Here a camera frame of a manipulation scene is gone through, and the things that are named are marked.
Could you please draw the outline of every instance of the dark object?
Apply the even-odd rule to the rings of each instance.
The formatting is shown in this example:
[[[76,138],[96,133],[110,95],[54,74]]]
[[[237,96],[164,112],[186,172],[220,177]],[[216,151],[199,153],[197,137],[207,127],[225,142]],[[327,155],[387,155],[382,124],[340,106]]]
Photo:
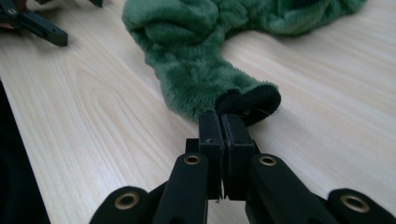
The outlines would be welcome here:
[[[0,81],[0,223],[50,223]]]
[[[91,224],[206,223],[207,200],[223,197],[221,179],[225,195],[246,201],[250,223],[396,223],[355,190],[334,190],[328,201],[310,192],[280,158],[260,153],[235,115],[219,120],[214,112],[204,113],[199,132],[199,139],[187,139],[186,154],[168,182],[150,193],[132,187],[114,191]]]
[[[90,1],[96,6],[102,6],[102,0]],[[0,22],[8,23],[17,29],[27,30],[56,46],[67,46],[67,33],[65,31],[38,16],[28,8],[20,10],[14,4],[13,0],[2,0],[0,2]]]

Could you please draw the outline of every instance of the brass grommet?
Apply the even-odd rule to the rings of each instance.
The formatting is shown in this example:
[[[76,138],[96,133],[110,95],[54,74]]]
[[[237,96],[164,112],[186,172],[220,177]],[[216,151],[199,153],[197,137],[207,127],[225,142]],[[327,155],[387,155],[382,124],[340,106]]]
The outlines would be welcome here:
[[[139,195],[135,192],[128,192],[121,194],[114,202],[114,206],[120,210],[126,210],[135,207],[138,203]]]
[[[269,156],[260,157],[259,161],[261,164],[266,165],[266,166],[275,166],[276,165],[276,159],[269,157]]]
[[[184,158],[184,162],[186,162],[188,165],[196,165],[201,162],[201,158],[197,156],[188,156]]]
[[[367,213],[370,211],[370,206],[362,200],[359,197],[356,197],[354,195],[346,194],[341,196],[341,202],[348,207],[349,209],[352,209],[355,212],[359,213]]]

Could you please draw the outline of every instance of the plush toy leg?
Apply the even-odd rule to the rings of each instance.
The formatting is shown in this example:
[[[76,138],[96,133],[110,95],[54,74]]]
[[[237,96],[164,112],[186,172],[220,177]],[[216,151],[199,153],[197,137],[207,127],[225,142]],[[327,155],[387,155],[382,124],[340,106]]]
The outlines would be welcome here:
[[[358,10],[365,0],[128,0],[122,20],[161,81],[167,106],[198,120],[206,110],[246,125],[280,104],[275,85],[221,59],[226,36],[243,30],[300,35]]]

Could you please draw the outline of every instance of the wood grain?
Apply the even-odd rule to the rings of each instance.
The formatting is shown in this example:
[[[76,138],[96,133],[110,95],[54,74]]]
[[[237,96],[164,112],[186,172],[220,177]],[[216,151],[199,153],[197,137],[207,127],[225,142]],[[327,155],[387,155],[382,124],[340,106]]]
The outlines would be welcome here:
[[[152,190],[197,125],[170,112],[144,53],[120,20],[123,1],[29,3],[69,33],[57,48],[0,31],[0,76],[52,223],[88,223],[113,190]],[[279,86],[282,104],[249,128],[317,195],[361,191],[396,215],[396,2],[308,35],[246,32],[224,58]],[[208,223],[248,223],[243,203],[211,202]]]

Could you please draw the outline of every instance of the black plastic part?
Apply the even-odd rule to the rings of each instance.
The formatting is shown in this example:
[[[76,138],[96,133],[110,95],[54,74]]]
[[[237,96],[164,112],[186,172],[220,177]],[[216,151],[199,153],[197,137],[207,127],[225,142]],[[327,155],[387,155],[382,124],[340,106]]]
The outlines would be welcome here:
[[[0,22],[2,23],[9,23],[10,18],[6,14],[6,12],[3,10],[2,6],[0,5]]]
[[[153,224],[206,223],[208,167],[207,158],[199,153],[177,158]]]
[[[209,160],[208,199],[218,200],[222,198],[224,142],[218,116],[213,111],[206,112],[199,118],[198,151]]]
[[[332,191],[327,207],[343,224],[396,224],[396,219],[391,213],[353,189]]]
[[[199,139],[198,138],[186,139],[185,153],[198,152],[198,150],[199,150]]]
[[[262,203],[259,193],[254,188],[250,188],[247,194],[245,212],[251,224],[274,224],[267,208]]]
[[[3,13],[12,20],[15,20],[20,15],[20,12],[17,6],[15,6],[13,0],[2,0],[0,2],[0,7],[3,9]]]
[[[44,18],[38,16],[33,11],[26,9],[20,15],[18,25],[34,35],[48,40],[51,44],[59,47],[67,46],[67,33]]]
[[[92,2],[97,7],[102,7],[103,4],[103,0],[90,0],[90,2]]]
[[[274,223],[338,223],[280,158],[255,155],[249,175]]]
[[[255,155],[256,145],[238,116],[223,115],[222,125],[227,142],[224,193],[230,200],[244,201],[248,192],[248,167]]]
[[[149,223],[149,195],[142,189],[124,187],[112,192],[91,219],[91,224]]]

